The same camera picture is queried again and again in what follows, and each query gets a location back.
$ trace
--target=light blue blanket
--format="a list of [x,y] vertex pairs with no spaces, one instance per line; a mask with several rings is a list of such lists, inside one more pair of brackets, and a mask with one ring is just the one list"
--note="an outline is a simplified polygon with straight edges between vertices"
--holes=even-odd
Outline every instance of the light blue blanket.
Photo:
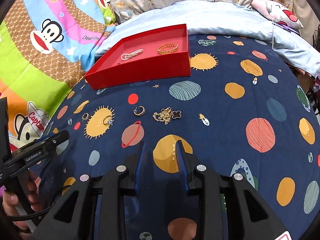
[[[177,24],[187,24],[188,34],[246,36],[271,45],[272,22],[257,11],[227,2],[186,0],[136,16],[120,25],[96,51],[101,57],[122,38]],[[320,53],[297,34],[274,26],[274,50],[287,63],[317,77]]]

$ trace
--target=red box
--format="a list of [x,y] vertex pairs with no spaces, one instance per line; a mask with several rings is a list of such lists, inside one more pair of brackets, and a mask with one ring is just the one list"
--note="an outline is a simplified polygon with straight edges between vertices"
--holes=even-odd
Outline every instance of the red box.
[[[158,48],[167,43],[178,44],[178,51],[161,55]],[[143,52],[123,61],[123,53],[137,49]],[[154,79],[191,75],[186,24],[173,25],[123,38],[108,50],[85,74],[93,89]]]

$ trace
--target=white star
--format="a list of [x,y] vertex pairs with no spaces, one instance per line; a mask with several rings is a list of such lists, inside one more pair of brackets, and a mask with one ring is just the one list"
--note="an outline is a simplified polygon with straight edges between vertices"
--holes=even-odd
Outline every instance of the white star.
[[82,2],[80,4],[86,5],[86,3],[88,3],[88,2],[89,2],[89,0],[82,0]]
[[73,56],[73,53],[75,52],[75,49],[77,47],[72,47],[71,49],[67,49],[67,55]]

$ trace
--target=orange bangle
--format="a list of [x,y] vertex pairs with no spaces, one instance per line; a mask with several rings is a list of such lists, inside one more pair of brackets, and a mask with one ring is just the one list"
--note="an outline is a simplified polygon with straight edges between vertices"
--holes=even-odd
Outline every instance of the orange bangle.
[[158,53],[163,55],[163,54],[169,54],[169,53],[173,53],[173,52],[176,52],[178,50],[178,44],[175,45],[175,48],[173,49],[170,49],[170,50],[162,50],[162,49],[165,49],[167,47],[174,47],[174,43],[168,43],[168,44],[164,44],[162,46],[160,46],[158,48]]

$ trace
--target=colorful blanket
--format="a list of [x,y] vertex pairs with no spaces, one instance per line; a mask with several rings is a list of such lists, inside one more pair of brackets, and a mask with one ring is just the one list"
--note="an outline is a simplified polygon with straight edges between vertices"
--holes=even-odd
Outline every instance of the colorful blanket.
[[12,150],[42,136],[114,29],[108,0],[16,0],[0,25],[0,97]]

